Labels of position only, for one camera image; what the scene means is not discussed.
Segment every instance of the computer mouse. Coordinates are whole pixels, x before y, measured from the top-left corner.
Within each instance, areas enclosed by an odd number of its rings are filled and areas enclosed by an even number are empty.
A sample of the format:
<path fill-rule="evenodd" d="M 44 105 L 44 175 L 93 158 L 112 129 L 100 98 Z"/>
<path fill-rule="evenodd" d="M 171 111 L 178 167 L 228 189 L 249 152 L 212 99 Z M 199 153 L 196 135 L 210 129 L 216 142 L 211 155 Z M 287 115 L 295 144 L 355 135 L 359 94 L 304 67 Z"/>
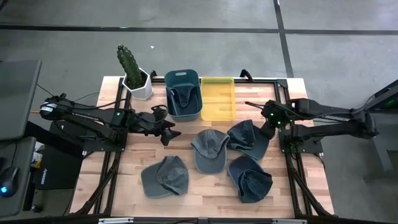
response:
<path fill-rule="evenodd" d="M 0 195 L 13 196 L 18 189 L 18 167 L 8 167 L 0 174 Z"/>

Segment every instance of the white pot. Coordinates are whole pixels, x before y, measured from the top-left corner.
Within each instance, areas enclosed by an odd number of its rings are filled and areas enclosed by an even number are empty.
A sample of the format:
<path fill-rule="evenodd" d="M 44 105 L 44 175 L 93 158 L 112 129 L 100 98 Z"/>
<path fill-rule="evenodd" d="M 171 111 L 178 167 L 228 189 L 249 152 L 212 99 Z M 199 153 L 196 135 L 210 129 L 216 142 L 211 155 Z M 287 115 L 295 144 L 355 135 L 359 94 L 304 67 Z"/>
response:
<path fill-rule="evenodd" d="M 145 82 L 145 85 L 141 88 L 137 88 L 135 90 L 131 90 L 126 83 L 126 76 L 127 74 L 124 75 L 123 78 L 123 85 L 124 87 L 127 88 L 127 90 L 130 91 L 131 96 L 136 99 L 136 100 L 148 100 L 153 94 L 154 94 L 154 88 L 152 87 L 152 83 L 150 82 L 150 76 L 148 73 L 146 73 L 142 68 L 139 68 L 139 70 L 147 75 L 147 80 Z"/>

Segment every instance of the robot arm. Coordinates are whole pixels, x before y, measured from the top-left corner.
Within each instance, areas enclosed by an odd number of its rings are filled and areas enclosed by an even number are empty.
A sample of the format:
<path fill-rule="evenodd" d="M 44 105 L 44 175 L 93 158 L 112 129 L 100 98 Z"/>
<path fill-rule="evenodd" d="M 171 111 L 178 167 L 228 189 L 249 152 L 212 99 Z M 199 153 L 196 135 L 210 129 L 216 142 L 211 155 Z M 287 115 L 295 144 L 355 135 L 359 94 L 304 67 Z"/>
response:
<path fill-rule="evenodd" d="M 153 113 L 136 113 L 129 109 L 101 109 L 102 106 L 87 106 L 66 99 L 66 94 L 47 98 L 40 107 L 43 119 L 58 121 L 65 120 L 92 131 L 111 144 L 118 145 L 125 133 L 141 133 L 145 136 L 153 134 L 161 136 L 166 146 L 169 141 L 181 133 L 170 128 L 175 124 L 166 121 L 167 110 L 164 105 L 152 107 Z"/>
<path fill-rule="evenodd" d="M 285 127 L 293 121 L 324 117 L 333 117 L 341 122 L 314 127 L 292 124 L 290 137 L 292 140 L 304 141 L 312 137 L 349 134 L 357 138 L 369 139 L 378 134 L 374 120 L 367 111 L 324 106 L 305 98 L 292 99 L 286 104 L 269 100 L 262 108 L 261 114 L 267 120 L 261 127 L 261 131 L 268 139 L 274 136 L 276 128 Z"/>

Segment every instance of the gray floor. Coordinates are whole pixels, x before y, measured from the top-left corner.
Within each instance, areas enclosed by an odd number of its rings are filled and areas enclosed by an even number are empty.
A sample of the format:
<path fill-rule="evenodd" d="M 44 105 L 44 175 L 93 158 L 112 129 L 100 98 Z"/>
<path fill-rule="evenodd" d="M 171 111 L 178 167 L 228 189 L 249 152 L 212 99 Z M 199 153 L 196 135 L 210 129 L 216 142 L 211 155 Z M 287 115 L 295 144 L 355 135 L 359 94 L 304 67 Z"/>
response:
<path fill-rule="evenodd" d="M 287 29 L 398 29 L 397 1 L 280 0 L 280 7 Z M 13 0 L 0 12 L 0 22 L 277 28 L 271 0 Z M 133 51 L 140 67 L 159 75 L 192 68 L 202 76 L 236 77 L 246 68 L 255 77 L 286 77 L 278 34 L 0 30 L 0 60 L 41 59 L 39 83 L 54 94 L 65 92 L 75 99 L 98 91 L 103 76 L 123 74 L 116 59 L 118 44 Z M 398 78 L 397 35 L 287 35 L 287 44 L 294 76 L 304 78 L 309 97 L 319 103 L 358 107 Z M 48 94 L 38 89 L 33 109 L 46 97 Z M 95 104 L 96 97 L 82 102 Z M 49 126 L 38 116 L 30 119 Z M 335 213 L 396 222 L 398 183 L 365 184 L 362 180 L 363 175 L 378 169 L 369 143 L 339 136 L 325 138 L 322 144 Z M 49 200 L 45 212 L 36 215 L 59 215 L 67 200 Z"/>

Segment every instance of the wooden table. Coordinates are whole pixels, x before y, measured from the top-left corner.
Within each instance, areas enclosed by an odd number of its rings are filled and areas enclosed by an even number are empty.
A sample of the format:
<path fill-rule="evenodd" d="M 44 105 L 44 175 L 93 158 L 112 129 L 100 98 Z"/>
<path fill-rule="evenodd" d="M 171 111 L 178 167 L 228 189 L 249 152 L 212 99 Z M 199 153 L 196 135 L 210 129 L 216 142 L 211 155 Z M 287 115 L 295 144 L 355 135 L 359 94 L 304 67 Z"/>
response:
<path fill-rule="evenodd" d="M 98 106 L 115 100 L 120 77 L 104 77 L 98 98 Z M 304 80 L 288 78 L 291 98 L 306 98 Z M 182 135 L 163 146 L 159 137 L 145 137 L 140 134 L 129 134 L 126 151 L 122 154 L 116 183 L 112 216 L 129 217 L 213 217 L 213 218 L 290 218 L 294 216 L 292 199 L 285 157 L 279 149 L 277 135 L 270 141 L 268 150 L 259 161 L 266 172 L 272 174 L 274 184 L 271 191 L 258 203 L 243 204 L 226 169 L 216 175 L 199 173 L 193 163 L 193 152 L 190 145 L 193 137 L 205 129 L 217 129 L 222 132 L 232 125 L 252 119 L 254 124 L 262 126 L 264 118 L 260 111 L 245 105 L 245 101 L 263 104 L 275 99 L 274 87 L 268 84 L 236 84 L 236 120 L 232 122 L 196 121 L 176 123 L 173 128 Z M 164 84 L 154 84 L 154 95 L 149 101 L 132 100 L 136 111 L 150 110 L 151 106 L 166 104 Z M 302 122 L 313 125 L 311 121 Z M 183 196 L 169 196 L 151 199 L 144 195 L 141 182 L 141 171 L 167 155 L 178 155 L 188 168 L 190 185 L 188 193 Z M 240 152 L 228 150 L 228 162 L 239 157 Z M 100 179 L 104 153 L 95 152 L 83 161 L 71 212 L 77 211 L 94 192 Z M 302 154 L 307 184 L 314 196 L 333 213 L 325 171 L 319 158 L 312 154 Z M 298 190 L 300 208 L 304 211 L 301 190 Z M 103 207 L 106 204 L 108 190 L 105 190 Z"/>

